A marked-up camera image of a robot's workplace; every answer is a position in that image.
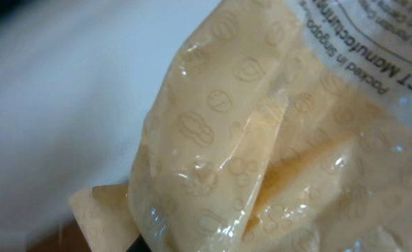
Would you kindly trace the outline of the beige paper pouch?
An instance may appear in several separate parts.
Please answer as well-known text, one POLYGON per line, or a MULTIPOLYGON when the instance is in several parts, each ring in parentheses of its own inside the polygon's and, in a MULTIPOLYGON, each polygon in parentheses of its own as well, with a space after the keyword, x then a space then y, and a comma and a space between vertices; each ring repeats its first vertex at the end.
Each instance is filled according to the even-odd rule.
POLYGON ((412 251, 412 0, 222 1, 71 206, 92 251, 412 251))

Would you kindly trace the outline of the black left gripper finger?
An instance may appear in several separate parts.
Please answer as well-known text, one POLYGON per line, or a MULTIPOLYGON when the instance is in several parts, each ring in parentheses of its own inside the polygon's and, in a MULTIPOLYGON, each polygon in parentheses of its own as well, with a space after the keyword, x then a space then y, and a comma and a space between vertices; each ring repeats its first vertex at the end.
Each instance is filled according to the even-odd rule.
POLYGON ((125 252, 151 252, 151 249, 140 235, 125 252))

